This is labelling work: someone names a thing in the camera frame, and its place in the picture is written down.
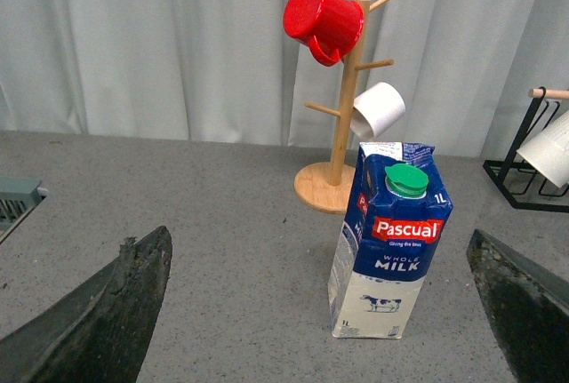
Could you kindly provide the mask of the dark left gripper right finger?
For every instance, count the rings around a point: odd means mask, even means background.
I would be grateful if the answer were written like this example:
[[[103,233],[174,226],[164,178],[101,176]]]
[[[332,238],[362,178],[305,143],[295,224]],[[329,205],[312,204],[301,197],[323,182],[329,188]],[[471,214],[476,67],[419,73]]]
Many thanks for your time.
[[[468,263],[494,337],[519,382],[568,380],[568,282],[483,230]]]

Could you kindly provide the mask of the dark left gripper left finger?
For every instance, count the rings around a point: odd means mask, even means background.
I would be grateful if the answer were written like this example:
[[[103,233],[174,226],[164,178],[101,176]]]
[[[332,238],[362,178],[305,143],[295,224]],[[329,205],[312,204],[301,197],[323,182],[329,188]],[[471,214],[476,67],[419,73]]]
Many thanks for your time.
[[[118,256],[1,340],[3,382],[134,382],[169,279],[164,226],[127,238]]]

